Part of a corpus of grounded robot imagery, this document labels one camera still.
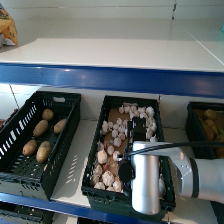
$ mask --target plastic crate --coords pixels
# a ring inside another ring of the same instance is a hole
[[[116,96],[105,96],[100,117],[97,124],[97,129],[93,139],[91,151],[89,153],[88,162],[85,168],[83,181],[82,181],[82,193],[87,196],[92,209],[114,213],[118,215],[124,215],[149,221],[161,222],[162,218],[168,211],[173,211],[175,207],[175,194],[173,183],[170,174],[169,162],[166,157],[160,157],[163,177],[166,185],[166,194],[164,200],[160,200],[161,210],[156,215],[144,215],[136,212],[132,208],[131,197],[127,197],[122,193],[105,191],[90,187],[90,177],[92,175],[95,155],[97,152],[97,142],[100,140],[100,130],[104,120],[108,119],[109,112],[112,108],[120,107],[124,102],[126,103],[137,103],[139,107],[152,106],[155,110],[155,120],[157,123],[156,135],[159,141],[163,142],[163,132],[160,120],[159,106],[156,100],[140,99],[140,98],[129,98],[129,97],[116,97]]]
[[[112,224],[112,223],[78,217],[77,224]]]
[[[190,102],[188,104],[188,118],[186,125],[186,133],[189,141],[207,141],[203,132],[201,124],[194,112],[194,109],[207,110],[212,109],[215,111],[224,111],[224,104],[217,103],[201,103]],[[211,147],[192,147],[195,158],[198,159],[215,159],[216,156]],[[211,201],[212,208],[220,224],[224,223],[224,205],[218,202]]]
[[[0,202],[0,218],[17,224],[51,224],[54,212]]]
[[[36,92],[4,124],[0,130],[0,192],[49,200],[80,121],[80,101],[80,94]],[[33,129],[46,108],[55,116],[48,130],[35,140],[38,146],[49,141],[51,153],[46,162],[38,163],[36,153],[26,157],[22,149],[33,138]],[[54,134],[54,125],[64,118],[63,130]]]

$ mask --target cable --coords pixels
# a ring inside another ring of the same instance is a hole
[[[126,157],[134,156],[136,154],[141,154],[149,151],[155,151],[159,149],[168,149],[168,148],[175,148],[175,147],[183,147],[183,146],[193,146],[193,147],[203,147],[203,146],[211,146],[211,147],[224,147],[224,142],[180,142],[180,143],[172,143],[172,144],[164,144],[164,145],[157,145],[152,147],[147,147],[144,149],[140,149],[138,151],[132,151],[126,153]]]

